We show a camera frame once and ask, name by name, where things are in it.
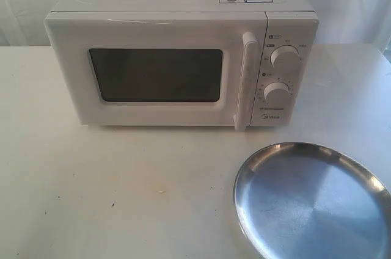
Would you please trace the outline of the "round stainless steel tray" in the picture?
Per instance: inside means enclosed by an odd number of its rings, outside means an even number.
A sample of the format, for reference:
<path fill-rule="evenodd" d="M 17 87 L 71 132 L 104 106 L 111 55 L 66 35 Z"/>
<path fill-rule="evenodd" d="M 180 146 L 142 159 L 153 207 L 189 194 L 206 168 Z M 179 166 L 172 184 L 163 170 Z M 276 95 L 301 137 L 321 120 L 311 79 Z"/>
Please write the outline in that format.
<path fill-rule="evenodd" d="M 282 142 L 240 167 L 233 202 L 260 258 L 389 258 L 390 192 L 336 150 Z"/>

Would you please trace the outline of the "upper white control knob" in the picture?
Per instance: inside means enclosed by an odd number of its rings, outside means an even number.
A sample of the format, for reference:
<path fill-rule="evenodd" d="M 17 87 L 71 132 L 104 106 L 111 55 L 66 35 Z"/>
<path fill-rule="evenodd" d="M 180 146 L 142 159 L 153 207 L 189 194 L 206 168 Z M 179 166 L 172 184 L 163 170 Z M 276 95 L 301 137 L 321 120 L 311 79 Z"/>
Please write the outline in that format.
<path fill-rule="evenodd" d="M 300 67 L 301 57 L 295 47 L 283 45 L 272 52 L 270 61 L 274 69 L 288 73 Z"/>

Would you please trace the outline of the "lower white control knob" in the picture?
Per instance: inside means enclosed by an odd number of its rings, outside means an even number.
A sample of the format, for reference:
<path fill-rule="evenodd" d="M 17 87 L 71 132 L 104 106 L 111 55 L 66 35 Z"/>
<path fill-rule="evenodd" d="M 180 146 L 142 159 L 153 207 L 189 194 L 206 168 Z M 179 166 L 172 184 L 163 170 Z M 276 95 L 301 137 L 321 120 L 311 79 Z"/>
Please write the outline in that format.
<path fill-rule="evenodd" d="M 285 106 L 290 102 L 290 90 L 283 82 L 273 82 L 264 89 L 266 102 L 270 106 Z"/>

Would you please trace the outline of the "white control knob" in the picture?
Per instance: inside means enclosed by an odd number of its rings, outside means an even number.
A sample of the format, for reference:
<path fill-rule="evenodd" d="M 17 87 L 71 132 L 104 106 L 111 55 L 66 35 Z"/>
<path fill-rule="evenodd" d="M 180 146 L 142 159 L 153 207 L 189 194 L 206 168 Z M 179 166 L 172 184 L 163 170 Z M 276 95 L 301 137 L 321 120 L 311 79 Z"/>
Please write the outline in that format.
<path fill-rule="evenodd" d="M 301 57 L 295 47 L 283 45 L 272 52 L 270 61 L 274 69 L 288 73 L 300 67 Z"/>
<path fill-rule="evenodd" d="M 264 89 L 266 102 L 270 106 L 285 106 L 290 102 L 290 90 L 283 82 L 273 82 Z"/>

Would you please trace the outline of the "white microwave door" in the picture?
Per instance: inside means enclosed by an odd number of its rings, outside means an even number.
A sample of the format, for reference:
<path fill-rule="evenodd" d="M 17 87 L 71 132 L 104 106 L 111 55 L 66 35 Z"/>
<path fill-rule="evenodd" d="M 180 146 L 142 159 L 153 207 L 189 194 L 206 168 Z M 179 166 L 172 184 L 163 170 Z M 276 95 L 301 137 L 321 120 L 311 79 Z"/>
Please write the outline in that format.
<path fill-rule="evenodd" d="M 52 12 L 45 27 L 91 126 L 250 126 L 263 12 Z"/>

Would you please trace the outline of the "white microwave oven body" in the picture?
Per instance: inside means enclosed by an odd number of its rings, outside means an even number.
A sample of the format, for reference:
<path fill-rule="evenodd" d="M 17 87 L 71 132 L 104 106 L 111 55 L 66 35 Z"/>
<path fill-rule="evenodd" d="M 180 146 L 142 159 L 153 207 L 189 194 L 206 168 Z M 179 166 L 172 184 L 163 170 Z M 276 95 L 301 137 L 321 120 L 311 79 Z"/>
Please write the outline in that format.
<path fill-rule="evenodd" d="M 286 125 L 291 119 L 306 60 L 312 47 L 318 19 L 315 13 L 295 0 L 281 4 L 221 4 L 219 0 L 60 0 L 52 12 L 120 12 L 120 13 L 211 13 L 211 12 L 263 12 L 268 19 L 265 42 L 261 55 L 250 126 Z M 273 68 L 270 57 L 280 46 L 297 49 L 300 67 L 291 72 Z M 264 89 L 273 82 L 283 82 L 290 90 L 290 102 L 285 106 L 270 106 Z"/>

